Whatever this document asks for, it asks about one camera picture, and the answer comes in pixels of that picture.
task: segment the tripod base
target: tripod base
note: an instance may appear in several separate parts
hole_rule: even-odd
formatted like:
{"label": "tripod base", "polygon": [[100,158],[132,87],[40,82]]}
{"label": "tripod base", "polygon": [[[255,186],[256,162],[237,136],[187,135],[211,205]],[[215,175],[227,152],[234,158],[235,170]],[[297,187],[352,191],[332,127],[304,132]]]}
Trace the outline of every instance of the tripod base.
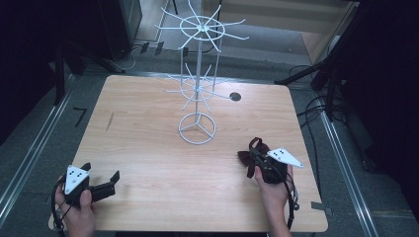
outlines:
{"label": "tripod base", "polygon": [[211,117],[202,113],[188,114],[179,122],[179,134],[191,144],[201,145],[215,136],[216,126]]}

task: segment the human hand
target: human hand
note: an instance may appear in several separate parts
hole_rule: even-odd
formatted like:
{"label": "human hand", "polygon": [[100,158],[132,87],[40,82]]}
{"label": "human hand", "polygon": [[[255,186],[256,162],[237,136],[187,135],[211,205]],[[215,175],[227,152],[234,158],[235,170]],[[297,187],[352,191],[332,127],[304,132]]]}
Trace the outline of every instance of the human hand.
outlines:
{"label": "human hand", "polygon": [[65,202],[62,193],[62,184],[55,192],[55,203],[59,205],[64,216],[64,221],[70,236],[91,237],[95,232],[95,215],[92,210],[92,194],[89,190],[83,191],[80,196],[80,208]]}
{"label": "human hand", "polygon": [[[293,177],[293,166],[288,166],[288,173],[291,177]],[[259,166],[255,167],[255,180],[260,187],[262,203],[271,224],[271,236],[291,236],[284,215],[284,208],[289,199],[286,186],[284,183],[277,185],[265,183]],[[290,188],[290,192],[292,192],[293,184],[290,181],[290,177],[287,177],[287,184]]]}

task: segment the floor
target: floor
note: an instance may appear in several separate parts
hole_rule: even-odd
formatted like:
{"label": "floor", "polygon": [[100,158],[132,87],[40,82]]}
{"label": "floor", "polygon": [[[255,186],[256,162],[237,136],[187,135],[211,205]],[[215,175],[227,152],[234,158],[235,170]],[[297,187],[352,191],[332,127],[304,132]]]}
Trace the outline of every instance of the floor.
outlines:
{"label": "floor", "polygon": [[[179,16],[188,16],[186,1],[177,1]],[[171,1],[167,11],[174,14]],[[164,27],[176,24],[169,17]],[[225,40],[219,60],[219,77],[245,83],[273,83],[310,65],[299,33],[240,26],[232,29],[249,40]],[[182,35],[164,30],[157,41],[150,42],[144,53],[133,53],[121,61],[120,67],[133,67],[127,75],[158,75],[179,73],[179,52]],[[163,50],[156,52],[157,42],[164,41]],[[137,46],[145,41],[137,40]],[[203,55],[203,63],[214,63],[212,51]],[[191,53],[186,60],[196,61]],[[36,108],[21,122],[0,147],[0,236],[55,236],[49,230],[50,191],[77,152],[89,117],[95,107],[107,71],[86,61],[83,76],[70,76],[67,97],[52,107],[54,91],[45,95]],[[307,104],[324,91],[313,92],[311,76],[291,83],[295,110],[305,115]],[[336,118],[342,114],[337,111]],[[372,174],[363,168],[361,153],[346,124],[330,122],[323,113],[309,113],[310,123],[298,117],[311,165],[326,208],[329,228],[316,236],[416,236],[419,225],[414,219],[399,186],[385,174]],[[115,232],[98,232],[97,236],[116,236]],[[162,236],[163,233],[135,233],[129,236]],[[198,233],[176,233],[174,236],[200,236]],[[215,236],[208,233],[204,236]],[[312,236],[294,233],[293,236]]]}

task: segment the wooden tabletop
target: wooden tabletop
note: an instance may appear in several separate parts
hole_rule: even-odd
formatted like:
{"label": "wooden tabletop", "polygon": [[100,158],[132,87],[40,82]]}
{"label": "wooden tabletop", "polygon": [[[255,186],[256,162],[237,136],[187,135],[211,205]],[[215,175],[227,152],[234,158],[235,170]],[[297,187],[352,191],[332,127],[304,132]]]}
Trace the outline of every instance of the wooden tabletop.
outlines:
{"label": "wooden tabletop", "polygon": [[[98,230],[265,232],[269,230],[259,187],[246,177],[237,151],[254,137],[285,147],[303,163],[294,168],[300,210],[292,231],[321,232],[327,220],[311,202],[321,202],[290,91],[285,86],[224,82],[199,111],[216,123],[206,144],[181,138],[179,122],[195,111],[172,79],[111,76],[86,128],[73,165],[90,162],[91,185],[117,170],[116,195],[96,202]],[[285,213],[288,218],[288,207]]]}

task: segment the wire display stand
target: wire display stand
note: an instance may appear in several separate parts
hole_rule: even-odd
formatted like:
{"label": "wire display stand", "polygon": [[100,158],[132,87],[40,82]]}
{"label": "wire display stand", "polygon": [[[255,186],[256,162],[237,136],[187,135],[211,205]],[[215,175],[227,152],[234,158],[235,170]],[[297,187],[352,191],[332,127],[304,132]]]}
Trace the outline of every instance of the wire display stand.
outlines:
{"label": "wire display stand", "polygon": [[[216,124],[215,121],[207,114],[200,113],[198,110],[199,102],[205,104],[207,110],[210,112],[210,106],[207,103],[212,96],[222,97],[224,99],[230,99],[232,101],[239,101],[240,95],[238,93],[231,93],[228,97],[222,96],[215,92],[215,85],[225,82],[216,82],[216,72],[218,69],[218,62],[219,62],[219,55],[221,53],[221,42],[224,36],[231,37],[238,40],[247,40],[249,38],[241,38],[234,35],[230,35],[225,32],[226,26],[232,25],[239,25],[243,23],[245,20],[236,23],[221,23],[220,21],[216,20],[214,17],[218,14],[221,5],[218,6],[216,11],[212,14],[211,17],[206,16],[199,16],[194,11],[193,7],[191,6],[191,1],[188,0],[189,7],[193,12],[193,16],[187,18],[181,18],[179,16],[173,15],[163,8],[163,12],[171,17],[179,19],[180,25],[176,28],[162,28],[155,26],[159,30],[180,30],[183,35],[185,35],[188,39],[184,42],[182,46],[178,49],[181,52],[181,74],[179,76],[172,76],[168,75],[169,78],[176,80],[180,84],[180,89],[177,91],[166,91],[169,93],[181,93],[186,99],[187,102],[182,108],[185,109],[191,102],[195,102],[195,112],[184,116],[179,122],[179,133],[181,137],[192,144],[204,144],[209,142],[213,139],[216,132]],[[194,76],[191,70],[188,67],[188,63],[185,63],[185,68],[188,70],[188,75],[184,76],[184,49],[185,46],[191,41],[197,40],[198,41],[198,60],[197,60],[197,72]],[[202,58],[203,58],[203,42],[209,41],[211,42],[213,48],[217,51],[215,69],[212,77],[209,77],[208,74],[211,70],[211,65],[209,66],[207,72],[204,76],[201,75],[202,70]],[[204,135],[204,139],[202,140],[194,140],[195,137],[191,135],[187,135],[190,132],[200,132]]]}

